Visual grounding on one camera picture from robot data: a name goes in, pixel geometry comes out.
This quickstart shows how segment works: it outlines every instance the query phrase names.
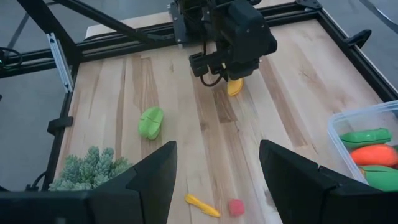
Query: orange carrot toy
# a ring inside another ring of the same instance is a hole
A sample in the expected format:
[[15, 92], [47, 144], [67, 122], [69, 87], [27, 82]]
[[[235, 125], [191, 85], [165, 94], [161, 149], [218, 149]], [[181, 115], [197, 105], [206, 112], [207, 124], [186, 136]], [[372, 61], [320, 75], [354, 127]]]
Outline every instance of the orange carrot toy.
[[361, 147], [351, 153], [356, 165], [393, 166], [398, 161], [398, 154], [392, 146], [377, 144]]

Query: wood grain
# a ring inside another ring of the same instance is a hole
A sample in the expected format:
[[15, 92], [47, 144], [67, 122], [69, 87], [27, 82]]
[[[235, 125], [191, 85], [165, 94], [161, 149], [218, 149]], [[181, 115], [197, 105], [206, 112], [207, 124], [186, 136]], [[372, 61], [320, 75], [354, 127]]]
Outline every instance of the wood grain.
[[[280, 1], [263, 1], [264, 4]], [[130, 26], [167, 22], [166, 14], [124, 21]], [[90, 27], [88, 35], [109, 32]], [[327, 121], [343, 110], [380, 103], [349, 60], [317, 21], [272, 28], [276, 53], [244, 79], [235, 97], [226, 83], [203, 86], [188, 56], [200, 46], [150, 50], [80, 66], [57, 173], [69, 154], [84, 156], [94, 145], [113, 147], [137, 163], [170, 140], [177, 141], [177, 179], [169, 223], [280, 223], [258, 159], [269, 139], [321, 165], [351, 176], [329, 146]], [[165, 117], [155, 141], [139, 137], [141, 113], [159, 106]], [[214, 205], [212, 218], [184, 202], [190, 193]], [[246, 214], [228, 215], [227, 202], [244, 201]]]

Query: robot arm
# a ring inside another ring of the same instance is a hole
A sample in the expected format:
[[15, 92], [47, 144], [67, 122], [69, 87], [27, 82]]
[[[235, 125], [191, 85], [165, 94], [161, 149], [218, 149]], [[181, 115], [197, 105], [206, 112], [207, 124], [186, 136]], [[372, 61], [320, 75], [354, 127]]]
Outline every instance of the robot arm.
[[[277, 41], [263, 15], [253, 7], [258, 3], [258, 0], [176, 0], [184, 17], [186, 35], [216, 43], [215, 52], [190, 56], [196, 77], [208, 73], [210, 68], [214, 75], [237, 80], [252, 74], [261, 56], [276, 51]], [[202, 18], [203, 11], [209, 12], [209, 20]]]

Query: clear plastic bin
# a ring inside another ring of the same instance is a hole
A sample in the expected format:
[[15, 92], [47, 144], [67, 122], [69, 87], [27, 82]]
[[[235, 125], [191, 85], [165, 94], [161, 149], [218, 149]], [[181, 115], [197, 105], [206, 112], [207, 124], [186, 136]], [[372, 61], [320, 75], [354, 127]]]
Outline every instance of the clear plastic bin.
[[328, 134], [333, 147], [337, 149], [344, 161], [347, 163], [353, 177], [365, 184], [368, 184], [359, 171], [354, 160], [349, 155], [351, 149], [344, 146], [340, 135], [351, 131], [364, 131], [369, 129], [387, 128], [392, 133], [391, 142], [388, 145], [398, 144], [398, 100], [388, 103], [381, 103], [360, 110], [348, 110], [333, 115], [328, 122]]

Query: artificial succulent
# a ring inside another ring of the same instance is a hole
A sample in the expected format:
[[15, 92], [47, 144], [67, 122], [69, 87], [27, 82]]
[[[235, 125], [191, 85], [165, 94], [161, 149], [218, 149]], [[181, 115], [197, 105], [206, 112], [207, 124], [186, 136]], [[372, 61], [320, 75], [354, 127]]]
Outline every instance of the artificial succulent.
[[106, 148], [100, 155], [98, 147], [90, 147], [84, 159], [69, 155], [60, 178], [50, 184], [49, 190], [91, 190], [132, 166], [123, 157], [113, 162], [113, 156], [113, 149]]

